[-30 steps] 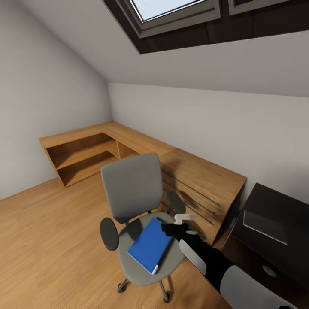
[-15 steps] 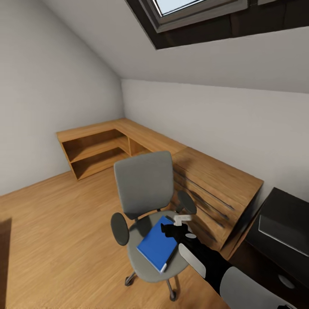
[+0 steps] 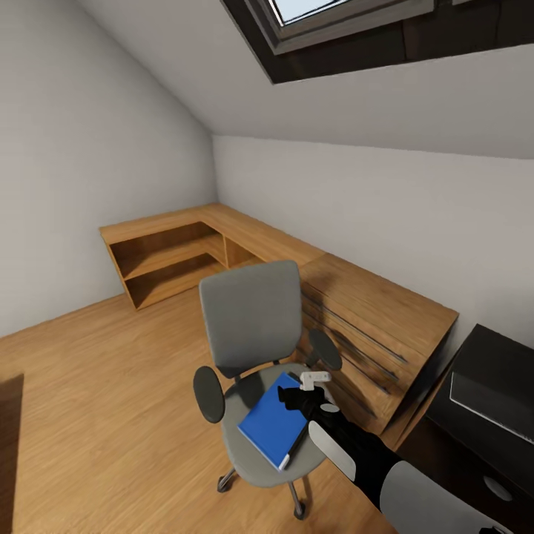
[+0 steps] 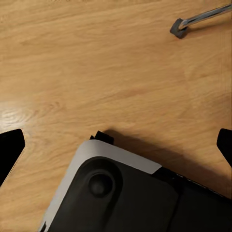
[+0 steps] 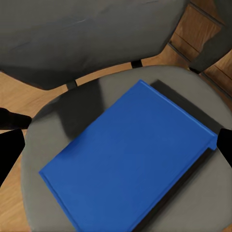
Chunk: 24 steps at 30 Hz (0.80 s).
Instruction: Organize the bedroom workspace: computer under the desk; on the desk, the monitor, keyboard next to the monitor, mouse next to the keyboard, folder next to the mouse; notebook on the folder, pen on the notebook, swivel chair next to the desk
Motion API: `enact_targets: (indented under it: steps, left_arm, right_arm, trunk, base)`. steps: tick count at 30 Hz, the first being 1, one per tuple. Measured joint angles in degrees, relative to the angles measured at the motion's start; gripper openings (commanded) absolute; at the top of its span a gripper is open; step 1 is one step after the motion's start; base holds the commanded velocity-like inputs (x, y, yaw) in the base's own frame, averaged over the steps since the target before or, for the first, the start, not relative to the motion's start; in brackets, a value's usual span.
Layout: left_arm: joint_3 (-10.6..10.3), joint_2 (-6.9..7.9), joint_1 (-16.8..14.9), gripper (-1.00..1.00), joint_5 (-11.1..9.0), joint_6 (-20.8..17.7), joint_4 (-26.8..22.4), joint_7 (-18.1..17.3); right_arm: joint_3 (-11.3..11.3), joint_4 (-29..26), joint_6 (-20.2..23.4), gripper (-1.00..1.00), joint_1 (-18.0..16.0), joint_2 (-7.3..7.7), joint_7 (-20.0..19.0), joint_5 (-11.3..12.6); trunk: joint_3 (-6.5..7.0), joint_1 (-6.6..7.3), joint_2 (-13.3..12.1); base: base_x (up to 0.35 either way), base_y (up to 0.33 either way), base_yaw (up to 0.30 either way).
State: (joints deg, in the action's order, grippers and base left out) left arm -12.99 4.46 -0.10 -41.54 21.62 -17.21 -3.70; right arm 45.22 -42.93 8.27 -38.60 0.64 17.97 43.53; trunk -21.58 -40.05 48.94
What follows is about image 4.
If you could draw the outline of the swivel chair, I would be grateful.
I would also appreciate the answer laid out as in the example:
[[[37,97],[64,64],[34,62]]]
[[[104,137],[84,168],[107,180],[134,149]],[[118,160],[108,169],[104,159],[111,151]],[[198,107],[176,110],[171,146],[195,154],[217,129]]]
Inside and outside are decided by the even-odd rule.
[[[178,38],[180,38],[184,34],[188,26],[229,12],[232,12],[232,3],[213,9],[206,13],[193,16],[185,20],[179,18],[175,21],[175,23],[171,27],[170,32],[173,33]]]

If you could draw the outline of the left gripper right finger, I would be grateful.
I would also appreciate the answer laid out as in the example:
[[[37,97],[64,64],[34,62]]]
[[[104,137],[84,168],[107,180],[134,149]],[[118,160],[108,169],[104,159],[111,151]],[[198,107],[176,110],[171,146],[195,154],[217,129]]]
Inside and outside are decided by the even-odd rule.
[[[232,167],[232,130],[222,128],[217,138],[217,146]]]

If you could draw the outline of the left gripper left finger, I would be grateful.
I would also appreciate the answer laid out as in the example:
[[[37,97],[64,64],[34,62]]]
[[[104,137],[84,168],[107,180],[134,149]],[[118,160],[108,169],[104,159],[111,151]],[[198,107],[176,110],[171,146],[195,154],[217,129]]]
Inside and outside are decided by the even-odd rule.
[[[25,148],[21,129],[0,134],[0,187]]]

